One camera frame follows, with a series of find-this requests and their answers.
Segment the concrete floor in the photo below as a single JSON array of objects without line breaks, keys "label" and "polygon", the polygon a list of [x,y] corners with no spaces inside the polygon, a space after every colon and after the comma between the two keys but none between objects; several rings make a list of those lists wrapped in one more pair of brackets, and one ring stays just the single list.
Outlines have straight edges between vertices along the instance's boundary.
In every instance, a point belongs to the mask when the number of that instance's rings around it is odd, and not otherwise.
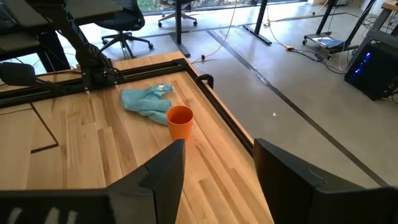
[{"label": "concrete floor", "polygon": [[[316,11],[319,6],[304,3],[270,6],[271,20],[299,16]],[[317,14],[323,14],[323,8]],[[257,8],[237,9],[234,25],[253,23]],[[358,6],[339,7],[336,12],[360,15]],[[191,53],[190,60],[216,50],[225,38],[227,29],[206,30],[227,26],[232,10],[193,12],[198,27],[183,20],[183,30],[194,30],[182,35],[183,44]],[[167,34],[174,30],[174,20],[157,27],[160,16],[146,17],[146,26],[133,34],[150,36]],[[336,38],[346,38],[358,18],[349,14],[333,17],[330,30]],[[283,44],[296,49],[317,51],[318,46],[308,41],[302,45],[305,34],[315,33],[321,18],[307,18],[272,23],[272,31]],[[88,40],[102,46],[100,37],[114,32],[94,24],[81,27]],[[353,43],[362,40],[362,27]],[[226,44],[206,62],[194,66],[215,77],[215,91],[235,117],[254,138],[264,138],[283,149],[342,178],[365,187],[398,185],[398,105],[391,100],[371,101],[360,91],[343,81],[342,75],[330,72],[320,63],[293,52],[287,52],[272,38],[269,27],[261,34],[273,41],[266,46],[242,27],[232,28]],[[130,43],[137,57],[178,50],[169,35],[148,37],[155,48],[145,43]],[[76,64],[70,44],[62,39],[70,63]],[[113,60],[128,55],[115,44],[105,51]],[[20,58],[34,63],[36,55]],[[345,68],[347,53],[336,54],[328,64]],[[43,73],[40,62],[37,73]]]}]

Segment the black stand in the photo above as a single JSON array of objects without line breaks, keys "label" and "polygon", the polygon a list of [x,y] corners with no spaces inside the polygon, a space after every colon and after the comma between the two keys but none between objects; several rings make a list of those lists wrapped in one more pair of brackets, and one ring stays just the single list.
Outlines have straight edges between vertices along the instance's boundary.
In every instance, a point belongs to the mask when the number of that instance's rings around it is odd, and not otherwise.
[{"label": "black stand", "polygon": [[249,27],[248,25],[243,25],[243,28],[245,28],[247,31],[249,31],[251,34],[255,35],[258,39],[260,39],[261,41],[263,41],[265,44],[267,45],[271,45],[272,42],[269,41],[267,38],[265,38],[263,35],[260,35],[260,28],[261,28],[261,24],[262,24],[262,20],[264,18],[264,13],[266,11],[266,7],[267,7],[267,2],[268,0],[262,0],[261,1],[261,6],[260,6],[260,11],[259,11],[259,15],[257,17],[257,22],[256,22],[256,28],[253,30],[251,27]]},{"label": "black stand", "polygon": [[57,33],[53,29],[37,34],[43,50],[37,52],[47,72],[70,69],[69,62],[63,52]]},{"label": "black stand", "polygon": [[354,50],[357,49],[359,46],[358,45],[351,45],[351,41],[353,40],[355,34],[357,33],[358,29],[361,27],[361,24],[363,23],[363,21],[365,20],[366,16],[368,15],[370,8],[373,6],[374,2],[376,0],[371,0],[368,4],[368,6],[366,6],[366,9],[364,11],[364,13],[362,14],[362,16],[358,19],[358,21],[356,22],[354,29],[351,31],[351,33],[349,34],[348,38],[340,45],[337,46],[333,46],[333,47],[329,47],[328,43],[331,40],[336,40],[334,39],[332,36],[330,36],[331,32],[321,32],[323,29],[323,26],[325,26],[326,20],[328,19],[330,12],[333,8],[333,6],[335,5],[337,0],[331,0],[329,1],[329,5],[328,8],[326,9],[325,15],[323,15],[322,17],[322,21],[319,24],[317,33],[315,34],[310,34],[310,35],[305,35],[304,39],[303,39],[303,45],[305,45],[307,43],[307,39],[310,39],[312,41],[314,41],[315,43],[317,43],[320,47],[327,49],[329,51],[328,54],[328,59],[331,59],[331,55],[335,54],[335,53],[340,53],[340,52],[344,52],[347,50]]},{"label": "black stand", "polygon": [[175,44],[177,44],[177,47],[179,47],[180,51],[184,54],[184,56],[191,57],[191,54],[189,53],[189,51],[181,43],[181,34],[182,34],[181,10],[182,9],[181,9],[180,0],[176,0],[176,3],[175,3],[175,34],[170,34],[170,36],[174,40]]}]

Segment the floor tile line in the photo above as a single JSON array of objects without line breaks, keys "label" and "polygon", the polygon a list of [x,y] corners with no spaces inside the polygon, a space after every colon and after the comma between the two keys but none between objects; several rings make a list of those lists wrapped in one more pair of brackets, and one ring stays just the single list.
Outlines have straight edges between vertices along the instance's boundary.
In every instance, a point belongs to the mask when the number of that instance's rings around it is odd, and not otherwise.
[{"label": "floor tile line", "polygon": [[[207,33],[212,36],[218,43],[222,44],[223,40],[216,35],[212,30],[206,30]],[[319,124],[317,124],[309,115],[302,111],[295,103],[288,99],[280,90],[274,87],[269,80],[262,76],[248,61],[246,61],[237,51],[235,51],[227,42],[223,44],[223,48],[226,49],[234,58],[242,63],[260,82],[265,86],[269,87],[279,98],[281,98],[286,104],[288,104],[298,115],[300,115],[309,125],[317,130],[326,140],[334,145],[337,150],[343,153],[349,160],[357,165],[366,175],[372,178],[377,184],[382,187],[389,186],[389,184],[379,177],[373,170],[371,170],[366,164],[360,161],[353,153],[345,148],[340,142],[338,142],[331,134],[324,130]]]}]

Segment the blue towel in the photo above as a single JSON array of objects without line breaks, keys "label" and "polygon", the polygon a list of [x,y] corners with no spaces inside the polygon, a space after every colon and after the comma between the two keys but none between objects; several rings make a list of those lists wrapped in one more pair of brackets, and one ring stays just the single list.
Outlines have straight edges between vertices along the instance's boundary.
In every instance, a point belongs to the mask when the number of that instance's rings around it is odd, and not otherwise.
[{"label": "blue towel", "polygon": [[145,90],[122,90],[121,100],[124,109],[135,111],[149,119],[167,125],[166,112],[172,107],[170,100],[162,95],[172,90],[171,84],[157,84]]}]

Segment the orange cup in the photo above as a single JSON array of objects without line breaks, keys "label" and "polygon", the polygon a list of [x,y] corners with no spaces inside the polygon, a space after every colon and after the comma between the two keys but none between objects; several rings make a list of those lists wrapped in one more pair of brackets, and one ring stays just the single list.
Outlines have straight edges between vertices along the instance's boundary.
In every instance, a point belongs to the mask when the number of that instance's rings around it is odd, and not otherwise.
[{"label": "orange cup", "polygon": [[173,106],[166,113],[173,140],[188,139],[193,125],[193,111],[186,106]]}]

